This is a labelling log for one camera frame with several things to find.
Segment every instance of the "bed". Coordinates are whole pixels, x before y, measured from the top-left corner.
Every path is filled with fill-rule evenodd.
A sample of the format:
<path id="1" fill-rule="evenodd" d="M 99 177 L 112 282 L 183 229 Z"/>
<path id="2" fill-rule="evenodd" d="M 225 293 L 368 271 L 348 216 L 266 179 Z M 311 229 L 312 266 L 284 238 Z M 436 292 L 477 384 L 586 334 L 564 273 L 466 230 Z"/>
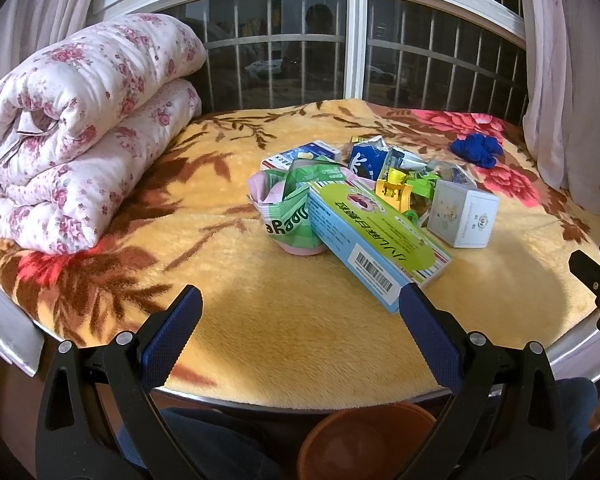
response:
<path id="1" fill-rule="evenodd" d="M 479 131 L 505 155 L 467 166 L 500 196 L 490 244 L 450 249 L 425 292 L 467 330 L 548 347 L 558 377 L 600 377 L 593 297 L 568 271 L 571 251 L 600 262 L 600 217 L 548 188 L 522 131 L 482 114 L 404 110 L 359 100 L 242 110 L 191 123 L 145 174 L 92 250 L 51 256 L 0 240 L 0 288 L 37 325 L 81 346 L 136 330 L 186 283 L 205 311 L 166 389 L 216 404 L 333 410 L 443 393 L 399 317 L 332 255 L 292 256 L 246 197 L 265 156 L 320 138 L 381 134 L 425 158 Z"/>

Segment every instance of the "barcode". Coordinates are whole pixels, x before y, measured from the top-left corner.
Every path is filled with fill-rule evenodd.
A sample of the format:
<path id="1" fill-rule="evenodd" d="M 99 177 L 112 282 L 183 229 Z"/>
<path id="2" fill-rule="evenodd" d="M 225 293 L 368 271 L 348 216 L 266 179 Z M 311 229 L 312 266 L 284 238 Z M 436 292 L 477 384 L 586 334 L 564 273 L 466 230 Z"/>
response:
<path id="1" fill-rule="evenodd" d="M 378 269 L 372 262 L 370 262 L 364 254 L 358 253 L 358 256 L 356 256 L 356 261 L 385 292 L 389 292 L 392 286 L 394 286 L 394 284 L 384 276 L 382 270 Z"/>

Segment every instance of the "white comforter with pink flowers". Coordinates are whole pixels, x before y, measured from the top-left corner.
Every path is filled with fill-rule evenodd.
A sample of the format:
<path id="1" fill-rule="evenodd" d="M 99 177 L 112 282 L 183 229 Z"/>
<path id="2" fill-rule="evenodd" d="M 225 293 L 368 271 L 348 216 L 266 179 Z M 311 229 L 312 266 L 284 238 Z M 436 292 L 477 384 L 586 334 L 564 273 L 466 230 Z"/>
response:
<path id="1" fill-rule="evenodd" d="M 93 247 L 170 140 L 199 115 L 206 52 L 171 16 L 99 23 L 0 81 L 0 237 L 46 253 Z"/>

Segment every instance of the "wooden floor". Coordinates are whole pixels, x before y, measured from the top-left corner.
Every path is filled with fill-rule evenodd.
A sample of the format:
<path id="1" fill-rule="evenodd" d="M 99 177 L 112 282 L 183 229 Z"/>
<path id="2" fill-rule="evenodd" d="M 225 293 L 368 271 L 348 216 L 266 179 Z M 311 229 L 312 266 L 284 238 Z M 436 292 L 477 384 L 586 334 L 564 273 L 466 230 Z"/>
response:
<path id="1" fill-rule="evenodd" d="M 8 365 L 0 359 L 0 436 L 18 460 L 35 475 L 35 434 L 40 399 L 42 398 L 44 377 L 58 343 L 47 339 L 42 353 L 40 371 L 33 378 L 19 368 Z M 104 409 L 114 430 L 120 427 L 120 416 L 112 400 L 109 387 L 98 388 Z M 152 398 L 159 408 L 186 406 L 211 408 L 190 401 L 184 401 L 165 394 L 153 393 Z M 441 403 L 426 406 L 437 415 Z M 307 434 L 324 418 L 324 415 L 288 415 L 255 413 L 247 410 L 227 410 L 225 413 L 249 419 L 257 425 L 273 444 L 272 458 L 283 465 L 286 478 L 295 479 L 296 457 Z"/>

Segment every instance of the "blanket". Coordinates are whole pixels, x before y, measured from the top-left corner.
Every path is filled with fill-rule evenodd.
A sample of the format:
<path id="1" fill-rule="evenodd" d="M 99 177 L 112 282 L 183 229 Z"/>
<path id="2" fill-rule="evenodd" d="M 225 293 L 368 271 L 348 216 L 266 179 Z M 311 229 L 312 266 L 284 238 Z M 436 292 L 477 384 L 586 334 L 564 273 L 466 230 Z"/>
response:
<path id="1" fill-rule="evenodd" d="M 200 113 L 188 83 L 168 83 L 205 59 L 179 20 L 133 14 L 86 28 L 7 74 L 0 236 L 50 253 L 93 247 L 142 172 Z"/>
<path id="2" fill-rule="evenodd" d="M 472 132 L 498 139 L 491 170 L 448 150 Z M 425 288 L 466 330 L 522 348 L 550 345 L 593 309 L 568 269 L 571 251 L 600 262 L 600 217 L 538 177 L 522 131 L 482 114 L 396 110 L 358 100 L 244 110 L 190 124 L 145 173 L 92 249 L 52 256 L 0 238 L 0 287 L 33 319 L 81 346 L 136 330 L 186 283 L 204 312 L 166 386 L 284 408 L 337 409 L 438 388 L 399 316 L 330 253 L 293 256 L 246 198 L 265 156 L 316 138 L 382 135 L 425 158 L 463 164 L 500 196 L 487 248 L 453 261 Z"/>

